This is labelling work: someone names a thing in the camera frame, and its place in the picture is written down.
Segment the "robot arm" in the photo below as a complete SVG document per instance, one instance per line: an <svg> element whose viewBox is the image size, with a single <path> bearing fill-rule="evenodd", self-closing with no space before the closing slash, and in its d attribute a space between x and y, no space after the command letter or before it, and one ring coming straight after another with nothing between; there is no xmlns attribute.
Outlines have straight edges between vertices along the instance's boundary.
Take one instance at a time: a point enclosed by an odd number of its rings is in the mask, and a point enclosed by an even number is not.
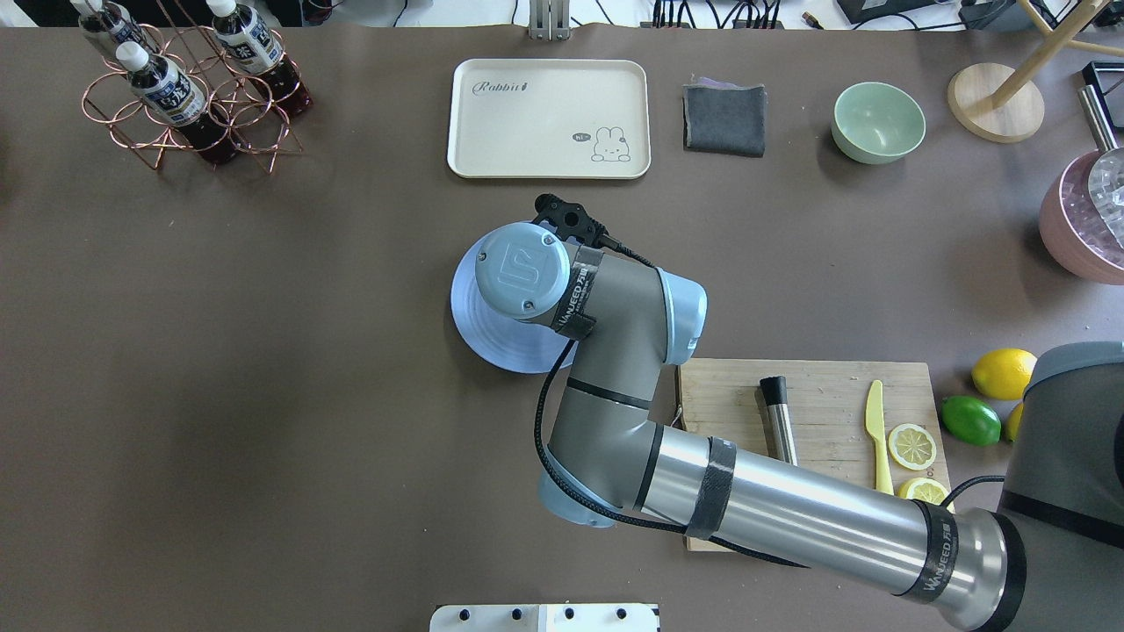
<svg viewBox="0 0 1124 632"><path fill-rule="evenodd" d="M606 255L535 223L495 229L462 262L470 295L522 329L561 341L569 365L554 435L535 439L542 502L562 520L669 529L776 565L810 565L940 612L963 631L1120 631L1121 343L1079 341L1040 356L1025 388L1028 432L995 511L953 512L896 495L890 455L872 488L806 463L790 444L782 377L741 399L780 457L703 436L706 413L735 395L686 405L686 428L649 419L658 369L687 377L707 296L665 269Z"/></svg>

